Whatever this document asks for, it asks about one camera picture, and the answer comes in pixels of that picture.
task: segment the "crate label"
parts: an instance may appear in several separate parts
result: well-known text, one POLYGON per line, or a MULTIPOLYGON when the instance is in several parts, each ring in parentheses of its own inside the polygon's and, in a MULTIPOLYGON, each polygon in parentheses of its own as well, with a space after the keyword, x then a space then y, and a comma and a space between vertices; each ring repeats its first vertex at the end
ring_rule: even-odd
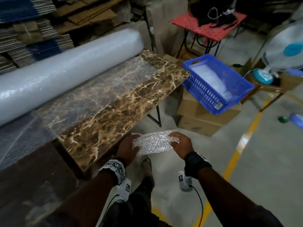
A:
POLYGON ((221 102, 217 103, 217 105, 214 107, 215 109, 219 110, 223 104, 221 102))

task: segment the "person's left hand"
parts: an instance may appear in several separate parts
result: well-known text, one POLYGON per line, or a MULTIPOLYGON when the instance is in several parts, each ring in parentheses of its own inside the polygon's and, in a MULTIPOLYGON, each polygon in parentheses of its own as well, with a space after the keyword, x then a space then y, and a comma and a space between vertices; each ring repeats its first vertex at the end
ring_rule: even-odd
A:
POLYGON ((132 148, 132 141, 139 137, 140 135, 128 135, 119 145, 116 157, 123 158, 126 162, 126 166, 131 164, 139 151, 139 147, 132 148))

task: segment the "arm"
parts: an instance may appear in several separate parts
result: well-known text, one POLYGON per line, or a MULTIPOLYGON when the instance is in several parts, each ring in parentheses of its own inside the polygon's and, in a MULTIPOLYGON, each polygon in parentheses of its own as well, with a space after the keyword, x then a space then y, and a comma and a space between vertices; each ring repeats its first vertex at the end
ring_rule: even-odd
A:
MULTIPOLYGON (((172 133, 170 136, 179 138, 179 144, 171 143, 171 145, 185 162, 190 155, 194 155, 189 137, 180 133, 172 133)), ((282 226, 269 211, 257 206, 224 180, 208 162, 200 163, 192 168, 185 166, 185 174, 188 173, 189 176, 199 180, 214 213, 223 226, 282 226)))
MULTIPOLYGON (((125 167, 133 161, 139 151, 139 148, 132 149, 132 141, 138 137, 139 135, 127 136, 119 145, 116 157, 123 161, 125 167)), ((115 185, 117 178, 113 174, 100 172, 81 191, 68 199, 56 214, 46 219, 49 224, 47 226, 95 227, 107 197, 115 185)))

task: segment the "plastic bag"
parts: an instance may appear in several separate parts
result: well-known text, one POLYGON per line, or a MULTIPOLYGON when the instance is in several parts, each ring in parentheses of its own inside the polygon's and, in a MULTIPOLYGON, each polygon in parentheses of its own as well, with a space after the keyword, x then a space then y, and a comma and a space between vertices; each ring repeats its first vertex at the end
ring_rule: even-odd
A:
POLYGON ((174 150, 169 142, 179 143, 179 138, 168 136, 174 132, 178 132, 178 130, 160 131, 145 135, 139 134, 141 136, 133 141, 132 146, 133 148, 140 147, 137 156, 174 150))

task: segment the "brown marble tabletop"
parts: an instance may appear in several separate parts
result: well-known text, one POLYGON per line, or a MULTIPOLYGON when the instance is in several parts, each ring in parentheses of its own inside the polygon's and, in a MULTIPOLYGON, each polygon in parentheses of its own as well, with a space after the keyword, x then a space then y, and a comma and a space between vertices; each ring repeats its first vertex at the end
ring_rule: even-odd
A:
POLYGON ((134 59, 36 111, 82 171, 190 75, 149 51, 134 59))

